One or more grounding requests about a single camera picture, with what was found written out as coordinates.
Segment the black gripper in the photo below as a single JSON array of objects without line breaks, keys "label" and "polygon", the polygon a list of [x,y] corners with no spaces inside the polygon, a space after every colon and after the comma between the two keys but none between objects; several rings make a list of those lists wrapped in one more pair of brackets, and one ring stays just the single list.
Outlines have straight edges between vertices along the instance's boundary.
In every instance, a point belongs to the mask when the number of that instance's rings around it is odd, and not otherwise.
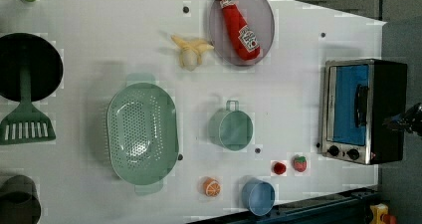
[{"label": "black gripper", "polygon": [[417,103],[406,112],[387,117],[383,125],[395,131],[407,131],[422,135],[422,104]]}]

